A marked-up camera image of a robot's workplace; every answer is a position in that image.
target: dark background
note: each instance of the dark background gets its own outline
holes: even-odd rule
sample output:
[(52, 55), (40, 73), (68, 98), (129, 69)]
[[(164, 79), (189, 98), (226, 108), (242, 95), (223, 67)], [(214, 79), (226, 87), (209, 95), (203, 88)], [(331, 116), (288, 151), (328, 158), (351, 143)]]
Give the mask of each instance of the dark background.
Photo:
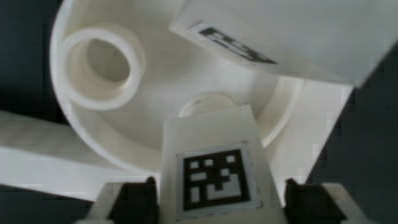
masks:
[[(0, 1), (0, 110), (68, 124), (50, 81), (61, 1)], [(398, 47), (354, 91), (308, 182), (338, 182), (370, 218), (398, 220)], [(0, 187), (0, 223), (72, 223), (91, 203)]]

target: qr-like tag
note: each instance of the qr-like tag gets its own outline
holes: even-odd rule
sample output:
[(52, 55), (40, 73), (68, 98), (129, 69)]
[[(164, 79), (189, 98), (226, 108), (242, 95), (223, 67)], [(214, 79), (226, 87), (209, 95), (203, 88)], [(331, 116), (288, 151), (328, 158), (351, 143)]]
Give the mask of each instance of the qr-like tag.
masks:
[(178, 161), (180, 219), (258, 208), (248, 144), (185, 153)]
[(191, 29), (196, 33), (200, 33), (209, 40), (216, 42), (219, 46), (248, 61), (264, 64), (278, 64), (276, 61), (262, 55), (246, 44), (237, 41), (226, 33), (223, 33), (209, 24), (200, 23)]

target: white object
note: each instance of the white object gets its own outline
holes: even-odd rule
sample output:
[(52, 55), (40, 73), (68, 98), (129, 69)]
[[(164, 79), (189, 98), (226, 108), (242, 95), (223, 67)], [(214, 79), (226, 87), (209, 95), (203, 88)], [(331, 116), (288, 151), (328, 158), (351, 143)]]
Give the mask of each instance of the white object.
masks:
[[(198, 156), (201, 157), (214, 153), (232, 152), (237, 151), (237, 149), (244, 150), (248, 153), (240, 155), (242, 163), (246, 164), (244, 170), (249, 174), (248, 188), (255, 189), (255, 192), (251, 191), (251, 199), (249, 201), (242, 200), (237, 203), (205, 206), (201, 209), (187, 211), (182, 209), (182, 200), (187, 200), (184, 196), (187, 186), (184, 184), (182, 175), (187, 175), (185, 172), (189, 172), (189, 169), (184, 169), (182, 163), (191, 161), (187, 159), (198, 159)], [(216, 165), (221, 168), (219, 160), (223, 157), (217, 155), (216, 158), (216, 162), (219, 163)], [(269, 223), (287, 223), (271, 167), (265, 161), (267, 156), (264, 153), (256, 120), (249, 106), (224, 109), (217, 112), (168, 121), (161, 182), (161, 221), (164, 224), (242, 224), (248, 220), (251, 220), (251, 223), (264, 223), (265, 220)], [(232, 192), (226, 192), (228, 195), (221, 195), (221, 191), (219, 194), (212, 193), (212, 189), (203, 192), (205, 197), (210, 197), (209, 200), (212, 200), (212, 197), (219, 199), (219, 197), (224, 198), (237, 193), (237, 188), (233, 186), (224, 187), (226, 189), (221, 191), (232, 190)]]
[(398, 41), (397, 0), (191, 0), (175, 32), (256, 71), (361, 86)]
[(91, 150), (70, 126), (0, 111), (0, 183), (95, 201), (107, 183), (145, 182)]
[(367, 214), (342, 184), (326, 183), (322, 185), (347, 216), (347, 220), (344, 220), (342, 224), (377, 224), (367, 217)]
[[(91, 47), (100, 50), (105, 48), (98, 40), (113, 44), (129, 63), (125, 71), (118, 70), (118, 66), (113, 71), (105, 71), (113, 73), (105, 74), (109, 79), (100, 76), (89, 63), (89, 56), (98, 63), (111, 64), (118, 60), (116, 55), (109, 55), (113, 52), (89, 54)], [(63, 41), (57, 63), (61, 69), (56, 78), (77, 104), (93, 110), (120, 108), (134, 98), (146, 68), (145, 49), (132, 31), (113, 23), (97, 24), (79, 30)], [(129, 73), (127, 77), (113, 80), (113, 76), (121, 75), (118, 73)]]
[(185, 103), (180, 117), (189, 117), (232, 107), (237, 107), (237, 104), (226, 95), (221, 93), (203, 93)]
[[(70, 123), (102, 156), (146, 175), (161, 172), (162, 125), (178, 117), (187, 100), (203, 92), (217, 91), (232, 96), (239, 105), (251, 104), (256, 115), (267, 117), (267, 122), (258, 125), (269, 144), (288, 123), (304, 86), (304, 80), (240, 68), (169, 31), (180, 3), (175, 0), (157, 3), (146, 0), (120, 0), (118, 3), (66, 0), (54, 28), (52, 76)], [(93, 111), (68, 97), (57, 79), (57, 61), (66, 37), (104, 21), (121, 24), (137, 34), (146, 50), (148, 75), (129, 104), (113, 111)]]

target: white plastic piece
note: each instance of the white plastic piece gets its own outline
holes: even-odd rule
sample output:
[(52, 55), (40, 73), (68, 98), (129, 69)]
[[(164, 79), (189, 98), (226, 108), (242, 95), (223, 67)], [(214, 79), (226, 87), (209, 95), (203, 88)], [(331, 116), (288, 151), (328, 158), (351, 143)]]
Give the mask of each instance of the white plastic piece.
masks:
[[(301, 79), (285, 79), (242, 69), (169, 32), (180, 6), (180, 0), (157, 3), (148, 0), (118, 1), (118, 4), (109, 0), (66, 0), (54, 26), (52, 76), (72, 126), (109, 161), (146, 175), (161, 172), (162, 123), (178, 116), (187, 99), (201, 92), (223, 91), (239, 105), (251, 104), (258, 115), (271, 114), (267, 123), (276, 124), (276, 129), (269, 126), (267, 131), (276, 136), (288, 123), (304, 86)], [(125, 107), (107, 112), (75, 104), (57, 79), (65, 38), (88, 24), (104, 21), (123, 24), (136, 32), (148, 58), (148, 75), (136, 97)], [(280, 106), (272, 107), (269, 102), (278, 102)], [(262, 138), (269, 138), (267, 131), (262, 131)]]
[(397, 0), (191, 0), (171, 29), (253, 70), (361, 86), (398, 41), (397, 18)]
[(107, 183), (145, 182), (86, 145), (70, 126), (0, 111), (0, 183), (95, 201)]
[(322, 185), (347, 216), (347, 220), (344, 220), (342, 224), (377, 224), (367, 217), (367, 214), (360, 208), (344, 185), (331, 183), (326, 183)]
[[(88, 57), (95, 57), (91, 60), (105, 57), (104, 63), (114, 63), (118, 60), (116, 55), (107, 55), (111, 52), (89, 55), (89, 47), (105, 48), (98, 40), (113, 44), (127, 58), (129, 71), (107, 71), (109, 73), (129, 72), (123, 80), (113, 80), (113, 76), (121, 74), (107, 74), (111, 79), (105, 79), (89, 64)], [(120, 108), (134, 98), (146, 68), (145, 49), (132, 31), (113, 23), (97, 24), (79, 30), (61, 44), (59, 66), (56, 78), (77, 104), (93, 110)]]
[[(169, 120), (164, 134), (161, 223), (242, 224), (251, 220), (251, 223), (256, 224), (267, 220), (271, 223), (287, 224), (251, 107), (235, 107), (198, 116)], [(239, 186), (248, 186), (246, 189), (251, 189), (251, 199), (249, 201), (239, 200), (237, 203), (224, 204), (223, 202), (217, 206), (207, 204), (207, 206), (194, 210), (182, 209), (184, 192), (187, 190), (182, 176), (187, 172), (196, 172), (182, 168), (182, 162), (189, 164), (191, 160), (200, 160), (200, 163), (207, 165), (209, 158), (200, 159), (200, 157), (212, 154), (217, 154), (214, 155), (217, 160), (224, 157), (226, 161), (232, 161), (228, 159), (230, 153), (239, 153), (242, 158), (233, 166), (244, 167), (248, 177), (244, 183), (248, 185)], [(219, 165), (223, 172), (230, 165), (226, 163), (216, 165)], [(235, 173), (230, 173), (230, 181), (223, 186), (223, 190), (214, 191), (216, 187), (209, 186), (205, 192), (209, 200), (244, 195), (235, 177)], [(209, 179), (207, 184), (214, 181), (217, 182), (219, 179)]]
[(226, 95), (219, 93), (203, 93), (189, 100), (180, 111), (180, 117), (189, 117), (196, 114), (214, 112), (235, 106), (237, 103)]

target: white plate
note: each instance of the white plate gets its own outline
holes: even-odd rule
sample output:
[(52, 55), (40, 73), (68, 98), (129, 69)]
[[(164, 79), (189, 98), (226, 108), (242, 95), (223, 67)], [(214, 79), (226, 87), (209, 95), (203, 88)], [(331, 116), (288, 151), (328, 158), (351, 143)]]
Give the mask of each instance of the white plate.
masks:
[[(301, 79), (258, 74), (210, 54), (171, 31), (180, 0), (66, 0), (52, 38), (52, 77), (72, 126), (102, 156), (134, 172), (159, 174), (164, 121), (178, 117), (189, 99), (221, 92), (251, 104), (267, 147), (296, 108)], [(66, 36), (86, 26), (113, 22), (141, 39), (148, 70), (136, 97), (123, 108), (91, 111), (68, 99), (57, 81), (57, 50)]]

